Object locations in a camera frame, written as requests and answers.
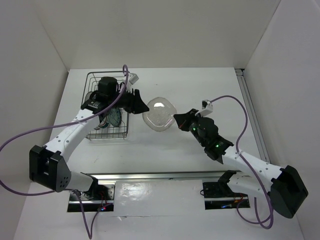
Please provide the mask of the blue white patterned plate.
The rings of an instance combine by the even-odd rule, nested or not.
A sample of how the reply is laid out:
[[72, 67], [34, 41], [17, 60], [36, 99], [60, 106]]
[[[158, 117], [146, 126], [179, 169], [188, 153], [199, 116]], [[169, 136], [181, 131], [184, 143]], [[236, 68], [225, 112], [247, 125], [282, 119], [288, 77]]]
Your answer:
[[119, 127], [122, 122], [122, 112], [120, 108], [112, 108], [108, 114], [108, 121], [113, 127]]

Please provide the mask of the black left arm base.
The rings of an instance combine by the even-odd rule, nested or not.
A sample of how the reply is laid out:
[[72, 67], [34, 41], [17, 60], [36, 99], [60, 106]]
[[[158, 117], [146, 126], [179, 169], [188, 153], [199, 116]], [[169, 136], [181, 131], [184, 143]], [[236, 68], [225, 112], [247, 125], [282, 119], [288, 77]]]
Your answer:
[[112, 200], [110, 196], [111, 189], [105, 185], [99, 184], [99, 181], [95, 177], [92, 178], [92, 183], [87, 191], [83, 191], [82, 195], [88, 200]]

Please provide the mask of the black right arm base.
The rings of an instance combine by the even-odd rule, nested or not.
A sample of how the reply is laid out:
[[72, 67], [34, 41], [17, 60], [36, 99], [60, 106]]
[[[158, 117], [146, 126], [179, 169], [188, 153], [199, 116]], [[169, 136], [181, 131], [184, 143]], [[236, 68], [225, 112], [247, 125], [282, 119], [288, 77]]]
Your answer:
[[247, 197], [246, 194], [233, 192], [227, 183], [230, 178], [236, 174], [234, 170], [227, 170], [217, 182], [203, 182], [203, 189], [200, 190], [200, 195], [205, 198], [237, 198], [237, 197]]

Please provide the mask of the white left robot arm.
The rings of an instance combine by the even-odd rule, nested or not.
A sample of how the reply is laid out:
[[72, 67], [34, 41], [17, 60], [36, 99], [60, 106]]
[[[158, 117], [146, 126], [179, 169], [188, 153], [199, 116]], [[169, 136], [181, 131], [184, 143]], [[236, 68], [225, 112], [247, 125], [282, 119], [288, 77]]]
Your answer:
[[105, 76], [97, 82], [97, 89], [86, 94], [72, 124], [44, 146], [35, 145], [29, 152], [29, 178], [31, 181], [57, 193], [76, 190], [88, 200], [107, 193], [98, 179], [83, 172], [70, 171], [67, 162], [82, 140], [97, 128], [111, 110], [123, 109], [129, 114], [149, 111], [138, 89], [132, 85], [138, 80], [134, 73], [118, 81]]

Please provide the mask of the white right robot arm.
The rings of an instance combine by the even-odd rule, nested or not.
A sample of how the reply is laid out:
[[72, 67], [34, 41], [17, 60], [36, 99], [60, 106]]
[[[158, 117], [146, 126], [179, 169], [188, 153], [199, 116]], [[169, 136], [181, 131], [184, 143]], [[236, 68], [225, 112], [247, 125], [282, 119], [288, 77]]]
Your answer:
[[220, 194], [230, 196], [240, 192], [255, 197], [268, 196], [278, 214], [288, 219], [294, 217], [309, 194], [294, 167], [273, 165], [237, 149], [219, 135], [213, 119], [201, 116], [196, 109], [173, 117], [178, 128], [190, 132], [210, 159], [240, 171], [228, 170], [222, 175], [218, 184]]

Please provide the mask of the clear glass square plate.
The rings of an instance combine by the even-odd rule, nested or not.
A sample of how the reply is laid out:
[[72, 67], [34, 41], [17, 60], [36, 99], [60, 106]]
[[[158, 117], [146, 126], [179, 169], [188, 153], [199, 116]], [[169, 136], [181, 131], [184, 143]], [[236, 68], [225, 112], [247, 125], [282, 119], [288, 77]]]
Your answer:
[[149, 111], [142, 114], [146, 125], [156, 132], [168, 130], [175, 122], [175, 106], [164, 97], [156, 97], [147, 104]]

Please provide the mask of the green red rimmed white plate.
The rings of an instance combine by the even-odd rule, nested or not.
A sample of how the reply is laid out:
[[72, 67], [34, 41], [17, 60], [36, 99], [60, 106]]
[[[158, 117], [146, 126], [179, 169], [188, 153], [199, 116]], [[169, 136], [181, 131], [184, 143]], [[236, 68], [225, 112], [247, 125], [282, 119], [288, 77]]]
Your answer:
[[104, 119], [100, 122], [100, 124], [94, 129], [95, 130], [106, 129], [109, 126], [109, 124], [110, 122], [109, 122], [108, 116], [106, 115]]

